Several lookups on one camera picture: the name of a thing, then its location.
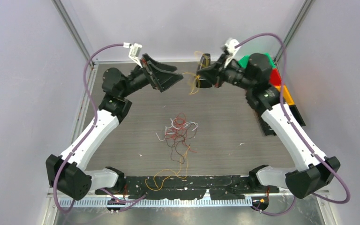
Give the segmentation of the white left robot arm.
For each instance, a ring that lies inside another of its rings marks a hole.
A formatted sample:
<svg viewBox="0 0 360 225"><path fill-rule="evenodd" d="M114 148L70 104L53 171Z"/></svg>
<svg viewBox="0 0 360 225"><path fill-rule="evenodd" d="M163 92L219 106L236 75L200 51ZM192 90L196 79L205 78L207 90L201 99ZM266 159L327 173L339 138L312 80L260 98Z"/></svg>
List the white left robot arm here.
<svg viewBox="0 0 360 225"><path fill-rule="evenodd" d="M46 160L51 187L75 201L101 188L120 194L126 183L124 173L110 166L87 171L90 159L127 116L132 105L127 99L129 95L148 85L164 92L182 79L183 75L177 73L176 66L160 63L148 54L143 54L129 75L124 75L115 67L107 69L102 83L105 95L90 124L59 156L51 154Z"/></svg>

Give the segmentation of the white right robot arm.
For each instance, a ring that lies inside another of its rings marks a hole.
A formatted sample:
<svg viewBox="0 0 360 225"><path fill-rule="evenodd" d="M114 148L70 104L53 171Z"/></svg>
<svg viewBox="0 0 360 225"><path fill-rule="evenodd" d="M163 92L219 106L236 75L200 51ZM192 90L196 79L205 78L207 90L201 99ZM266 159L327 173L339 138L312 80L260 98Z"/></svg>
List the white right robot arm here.
<svg viewBox="0 0 360 225"><path fill-rule="evenodd" d="M225 65L225 54L218 61L197 70L205 81L220 87L224 82L246 91L246 100L256 114L279 137L293 162L293 168L259 166L249 172L249 187L262 192L267 186L288 189L296 198L303 199L330 184L340 162L327 157L307 136L294 118L289 105L280 92L270 83L272 66L267 55L253 53L246 67L237 60Z"/></svg>

